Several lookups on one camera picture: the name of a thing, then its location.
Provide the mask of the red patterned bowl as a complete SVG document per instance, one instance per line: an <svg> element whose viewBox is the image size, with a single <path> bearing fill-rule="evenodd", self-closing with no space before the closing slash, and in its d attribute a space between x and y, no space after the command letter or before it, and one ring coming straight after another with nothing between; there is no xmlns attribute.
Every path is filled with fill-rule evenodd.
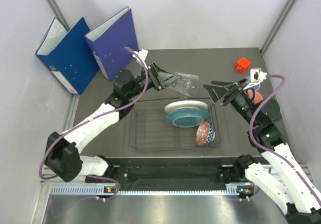
<svg viewBox="0 0 321 224"><path fill-rule="evenodd" d="M209 123L203 122L199 125L196 132L196 144L198 146L204 146L208 144L208 134L209 134Z"/></svg>

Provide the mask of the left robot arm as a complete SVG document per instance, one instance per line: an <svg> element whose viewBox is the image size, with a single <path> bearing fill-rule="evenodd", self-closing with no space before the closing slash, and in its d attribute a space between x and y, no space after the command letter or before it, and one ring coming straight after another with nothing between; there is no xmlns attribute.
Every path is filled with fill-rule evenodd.
<svg viewBox="0 0 321 224"><path fill-rule="evenodd" d="M83 156L84 148L106 128L122 120L146 90L160 91L181 79L178 74L169 73L155 63L144 68L137 77L129 70L119 71L113 82L113 92L93 114L61 134L50 134L42 164L65 182L79 175L95 175L103 182L110 181L114 171L106 160Z"/></svg>

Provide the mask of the teal plate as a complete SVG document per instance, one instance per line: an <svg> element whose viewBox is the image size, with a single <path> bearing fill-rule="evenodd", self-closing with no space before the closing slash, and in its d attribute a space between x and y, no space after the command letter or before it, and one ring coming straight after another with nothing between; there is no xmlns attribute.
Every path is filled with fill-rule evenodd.
<svg viewBox="0 0 321 224"><path fill-rule="evenodd" d="M208 111L198 108L184 108L170 112L166 116L166 121L176 127L191 128L202 124L210 118Z"/></svg>

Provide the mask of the clear drinking glass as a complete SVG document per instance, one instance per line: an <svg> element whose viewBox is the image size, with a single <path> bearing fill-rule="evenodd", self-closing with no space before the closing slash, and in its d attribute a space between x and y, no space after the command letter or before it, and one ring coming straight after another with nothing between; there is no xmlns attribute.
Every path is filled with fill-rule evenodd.
<svg viewBox="0 0 321 224"><path fill-rule="evenodd" d="M197 93L200 85L199 76L178 72L175 72L175 75L180 79L170 85L171 89L176 90L188 97L192 97Z"/></svg>

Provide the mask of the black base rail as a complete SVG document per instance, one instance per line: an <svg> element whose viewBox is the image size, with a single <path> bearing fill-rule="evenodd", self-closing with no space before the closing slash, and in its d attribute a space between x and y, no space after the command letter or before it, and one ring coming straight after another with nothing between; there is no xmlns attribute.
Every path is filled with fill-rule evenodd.
<svg viewBox="0 0 321 224"><path fill-rule="evenodd" d="M108 168L103 177L121 184L138 180L205 180L207 183L244 182L233 168L236 157L133 157L104 158Z"/></svg>

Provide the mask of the blue patterned bowl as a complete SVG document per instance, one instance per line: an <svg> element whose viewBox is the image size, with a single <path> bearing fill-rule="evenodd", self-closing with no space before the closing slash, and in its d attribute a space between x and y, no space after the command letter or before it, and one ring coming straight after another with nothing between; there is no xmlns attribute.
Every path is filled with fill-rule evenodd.
<svg viewBox="0 0 321 224"><path fill-rule="evenodd" d="M205 145L208 145L209 143L211 143L215 136L216 136L216 133L215 133L215 130L214 130L214 127L207 123L205 126L204 126L204 140L203 140L203 146Z"/></svg>

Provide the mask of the lilac plastic cup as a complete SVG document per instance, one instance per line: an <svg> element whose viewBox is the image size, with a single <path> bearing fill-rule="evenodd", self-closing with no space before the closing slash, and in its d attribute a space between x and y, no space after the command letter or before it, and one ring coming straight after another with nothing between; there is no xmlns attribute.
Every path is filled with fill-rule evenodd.
<svg viewBox="0 0 321 224"><path fill-rule="evenodd" d="M251 83L251 78L250 77L246 77L245 78L245 84L249 84Z"/></svg>

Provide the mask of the pink plastic cup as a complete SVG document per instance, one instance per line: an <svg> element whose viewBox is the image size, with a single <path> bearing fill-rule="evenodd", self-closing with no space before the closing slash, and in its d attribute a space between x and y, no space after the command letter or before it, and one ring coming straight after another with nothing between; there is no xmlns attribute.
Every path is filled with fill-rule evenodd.
<svg viewBox="0 0 321 224"><path fill-rule="evenodd" d="M252 100L254 104L258 104L263 100L263 97L259 92L251 89L247 90L247 95L249 96L250 100Z"/></svg>

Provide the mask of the red cube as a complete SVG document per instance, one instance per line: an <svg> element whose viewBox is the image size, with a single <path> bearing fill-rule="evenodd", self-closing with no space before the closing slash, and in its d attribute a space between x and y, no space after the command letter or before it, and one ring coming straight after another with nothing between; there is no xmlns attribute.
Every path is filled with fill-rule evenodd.
<svg viewBox="0 0 321 224"><path fill-rule="evenodd" d="M234 70L240 74L244 74L250 66L251 61L243 57L236 62Z"/></svg>

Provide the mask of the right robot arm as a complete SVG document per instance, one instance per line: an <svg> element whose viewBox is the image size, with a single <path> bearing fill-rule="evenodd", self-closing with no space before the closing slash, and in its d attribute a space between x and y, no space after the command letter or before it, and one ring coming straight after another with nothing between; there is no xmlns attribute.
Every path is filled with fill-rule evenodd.
<svg viewBox="0 0 321 224"><path fill-rule="evenodd" d="M250 144L269 162L279 179L266 171L251 155L241 155L233 164L237 180L251 181L277 205L288 223L320 223L320 191L294 158L275 122L281 120L280 107L272 92L254 103L247 91L261 80L248 82L212 81L204 89L213 103L231 104L249 124Z"/></svg>

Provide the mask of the white plate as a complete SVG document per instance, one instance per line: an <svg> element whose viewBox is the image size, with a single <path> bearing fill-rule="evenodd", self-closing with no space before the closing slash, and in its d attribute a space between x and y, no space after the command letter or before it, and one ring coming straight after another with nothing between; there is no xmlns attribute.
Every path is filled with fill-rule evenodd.
<svg viewBox="0 0 321 224"><path fill-rule="evenodd" d="M198 100L181 100L167 104L165 106L165 112L169 114L175 110L185 108L197 108L207 111L208 105L205 102Z"/></svg>

